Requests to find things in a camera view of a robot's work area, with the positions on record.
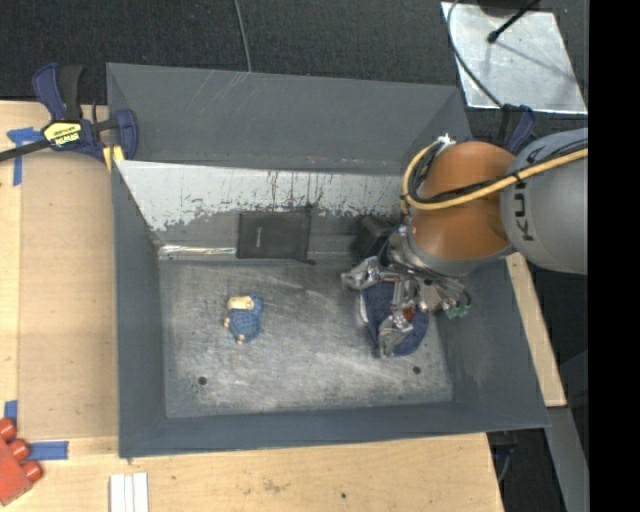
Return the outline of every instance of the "clamp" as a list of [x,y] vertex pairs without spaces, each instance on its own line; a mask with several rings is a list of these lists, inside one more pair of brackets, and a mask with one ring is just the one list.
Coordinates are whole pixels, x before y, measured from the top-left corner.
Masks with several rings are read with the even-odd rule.
[[40,133],[43,140],[25,144],[0,153],[0,162],[33,153],[44,148],[54,151],[74,151],[108,163],[109,148],[100,140],[100,132],[120,129],[123,156],[131,159],[138,147],[138,128],[131,109],[117,110],[115,118],[93,122],[82,118],[78,103],[78,82],[84,68],[80,65],[47,64],[33,76],[33,90],[40,103],[51,114],[51,122]]

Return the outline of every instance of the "bin floor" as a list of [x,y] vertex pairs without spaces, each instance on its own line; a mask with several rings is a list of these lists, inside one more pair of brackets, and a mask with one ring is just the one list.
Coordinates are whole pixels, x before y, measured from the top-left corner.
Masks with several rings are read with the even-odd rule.
[[[173,418],[450,401],[435,318],[412,355],[380,359],[344,290],[349,262],[161,261],[165,393]],[[264,301],[264,332],[236,345],[230,296]]]

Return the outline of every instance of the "red object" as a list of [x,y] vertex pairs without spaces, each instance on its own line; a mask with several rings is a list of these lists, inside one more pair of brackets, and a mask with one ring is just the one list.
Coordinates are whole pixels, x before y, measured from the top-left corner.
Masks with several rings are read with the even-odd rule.
[[37,461],[22,462],[29,456],[29,446],[22,439],[9,441],[15,435],[13,420],[0,419],[0,503],[3,506],[22,496],[42,476],[42,467]]
[[411,320],[413,320],[413,309],[411,308],[403,309],[402,313],[404,314],[405,320],[411,323]]

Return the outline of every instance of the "white object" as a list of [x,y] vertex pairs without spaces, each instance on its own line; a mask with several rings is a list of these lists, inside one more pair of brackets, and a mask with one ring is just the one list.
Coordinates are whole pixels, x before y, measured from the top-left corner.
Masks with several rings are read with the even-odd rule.
[[147,474],[116,473],[111,475],[109,478],[109,511],[149,512]]
[[[442,2],[445,19],[452,2]],[[586,114],[582,93],[564,46],[556,18],[550,12],[527,12],[498,40],[487,36],[508,17],[485,14],[477,5],[458,4],[451,35],[474,75],[502,103],[527,105],[538,112]],[[456,59],[467,104],[497,108]]]
[[123,160],[118,169],[154,230],[247,209],[285,212],[313,204],[324,215],[400,212],[400,175],[234,169]]

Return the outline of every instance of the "wooden table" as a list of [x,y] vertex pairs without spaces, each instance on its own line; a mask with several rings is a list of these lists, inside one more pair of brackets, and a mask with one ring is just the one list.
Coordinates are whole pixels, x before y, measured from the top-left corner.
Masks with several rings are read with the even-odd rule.
[[[0,101],[0,150],[9,129],[48,120],[37,103]],[[503,510],[485,434],[119,459],[107,170],[48,150],[23,160],[15,187],[14,162],[0,164],[0,402],[19,398],[27,441],[70,444],[10,510],[107,511],[109,476],[136,472],[151,512]],[[526,262],[509,268],[545,401],[565,405]]]

